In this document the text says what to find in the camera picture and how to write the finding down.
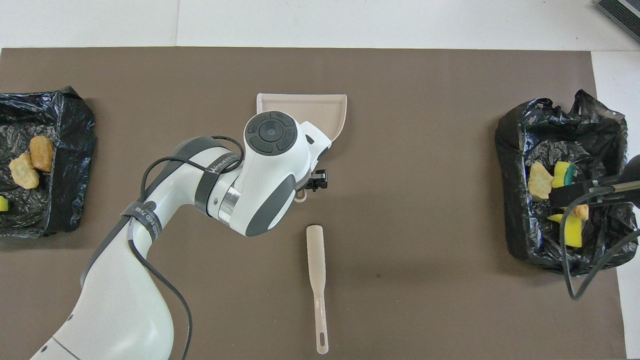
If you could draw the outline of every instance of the brown mat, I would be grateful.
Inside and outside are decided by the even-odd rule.
[[[329,189],[243,238],[183,208],[149,260],[187,298],[189,359],[317,359],[305,228],[324,227],[328,359],[625,357],[618,283],[580,302],[504,241],[497,119],[595,95],[589,53],[398,49],[3,49],[0,92],[72,85],[98,145],[81,228],[0,240],[0,357],[34,353],[64,322],[97,244],[142,172],[183,139],[242,139],[259,92],[347,94],[321,162]],[[166,289],[178,359],[186,317]]]

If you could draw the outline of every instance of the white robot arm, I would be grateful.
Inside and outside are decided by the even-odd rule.
[[[309,122],[298,124],[288,114],[267,111],[248,121],[244,146],[244,159],[212,137],[193,138],[176,148],[99,245],[81,277],[83,289],[73,312],[32,360],[169,358],[171,314],[135,252],[145,258],[184,204],[245,236],[270,230],[296,190],[312,182],[312,171],[331,141]]]

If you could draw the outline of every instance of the yellow sponge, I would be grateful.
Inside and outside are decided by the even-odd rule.
[[[9,211],[9,200],[0,195],[0,211]]]
[[[555,214],[548,217],[549,220],[560,223],[562,214]],[[564,243],[567,246],[582,247],[582,220],[573,213],[566,218],[564,225]]]
[[[573,179],[573,170],[574,167],[571,163],[558,161],[554,167],[554,180],[551,182],[551,187],[559,188],[564,185],[571,184]]]

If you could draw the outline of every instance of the black garbage bag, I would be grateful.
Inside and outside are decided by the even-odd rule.
[[[77,229],[95,147],[91,109],[71,87],[55,92],[0,94],[0,195],[10,201],[0,213],[0,236],[37,238]],[[13,181],[9,162],[44,135],[54,144],[51,173],[27,190]]]
[[[575,94],[569,113],[553,107],[550,99],[533,99],[499,120],[495,146],[502,170],[509,253],[562,273],[559,224],[547,220],[554,214],[548,201],[533,201],[527,189],[530,166],[539,161],[553,174],[557,161],[573,163],[574,181],[618,175],[627,160],[625,116],[583,90]],[[588,273],[602,254],[636,227],[631,204],[590,207],[582,247],[567,247],[570,274]],[[637,240],[630,242],[604,268],[631,260],[636,248]]]

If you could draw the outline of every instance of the dustpan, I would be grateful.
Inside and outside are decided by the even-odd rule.
[[[256,110],[282,111],[298,122],[309,121],[332,142],[340,135],[347,116],[344,94],[258,94]]]

